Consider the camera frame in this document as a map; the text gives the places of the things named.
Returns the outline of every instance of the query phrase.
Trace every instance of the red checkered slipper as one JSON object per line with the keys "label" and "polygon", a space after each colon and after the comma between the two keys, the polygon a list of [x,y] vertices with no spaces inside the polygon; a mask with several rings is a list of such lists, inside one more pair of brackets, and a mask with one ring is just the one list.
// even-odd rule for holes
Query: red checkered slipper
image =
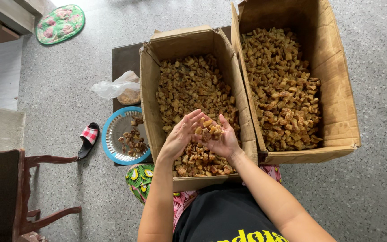
{"label": "red checkered slipper", "polygon": [[80,139],[83,140],[83,145],[80,148],[78,154],[80,159],[83,159],[89,154],[90,150],[92,150],[93,146],[95,145],[98,136],[99,126],[96,123],[90,123],[88,126],[86,126],[80,135]]}

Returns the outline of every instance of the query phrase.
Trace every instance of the woman's right hand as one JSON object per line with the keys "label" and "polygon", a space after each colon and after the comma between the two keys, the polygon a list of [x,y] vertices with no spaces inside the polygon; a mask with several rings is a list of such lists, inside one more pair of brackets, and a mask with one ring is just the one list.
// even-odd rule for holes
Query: woman's right hand
{"label": "woman's right hand", "polygon": [[[205,121],[211,118],[204,115]],[[209,140],[207,143],[201,140],[201,135],[195,135],[195,141],[207,147],[215,154],[225,157],[227,160],[232,160],[238,154],[242,154],[244,151],[238,146],[237,136],[235,135],[234,129],[229,124],[228,120],[219,115],[220,122],[222,124],[222,135],[218,140]]]}

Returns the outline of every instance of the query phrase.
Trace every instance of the green floral mat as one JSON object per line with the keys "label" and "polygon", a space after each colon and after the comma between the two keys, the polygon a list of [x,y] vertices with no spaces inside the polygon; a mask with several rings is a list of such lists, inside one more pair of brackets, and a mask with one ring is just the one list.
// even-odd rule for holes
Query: green floral mat
{"label": "green floral mat", "polygon": [[66,5],[44,16],[38,22],[35,34],[42,44],[56,44],[75,36],[84,25],[83,10],[77,5]]}

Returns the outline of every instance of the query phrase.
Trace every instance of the clear plastic bag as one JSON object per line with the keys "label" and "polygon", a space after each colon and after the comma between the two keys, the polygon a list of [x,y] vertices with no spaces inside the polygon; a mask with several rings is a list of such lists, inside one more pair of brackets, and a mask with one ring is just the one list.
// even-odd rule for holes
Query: clear plastic bag
{"label": "clear plastic bag", "polygon": [[94,84],[90,90],[107,100],[117,98],[123,105],[140,102],[140,79],[133,71],[125,72],[114,82],[101,81]]}

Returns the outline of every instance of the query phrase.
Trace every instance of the open cardboard box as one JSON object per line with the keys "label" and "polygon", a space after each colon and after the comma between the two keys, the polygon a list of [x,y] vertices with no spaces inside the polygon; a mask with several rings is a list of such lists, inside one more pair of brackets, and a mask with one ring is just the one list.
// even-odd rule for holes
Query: open cardboard box
{"label": "open cardboard box", "polygon": [[[160,61],[208,53],[212,53],[218,59],[223,80],[231,86],[231,93],[236,98],[242,148],[252,161],[257,163],[255,131],[236,54],[222,30],[219,29],[216,32],[208,25],[168,32],[155,31],[150,42],[144,43],[143,48],[140,49],[141,105],[153,162],[156,162],[166,140],[165,132],[162,130],[159,103],[156,100],[160,80]],[[174,191],[198,190],[224,181],[240,182],[241,179],[237,173],[212,177],[175,177]]]}
{"label": "open cardboard box", "polygon": [[302,151],[268,152],[266,164],[319,163],[345,156],[361,146],[358,119],[346,56],[335,16],[327,0],[244,0],[232,8],[231,42],[239,58],[259,148],[265,151],[258,117],[252,100],[241,49],[240,33],[256,28],[291,28],[298,36],[303,60],[308,60],[311,77],[320,78],[322,119],[319,148]]}

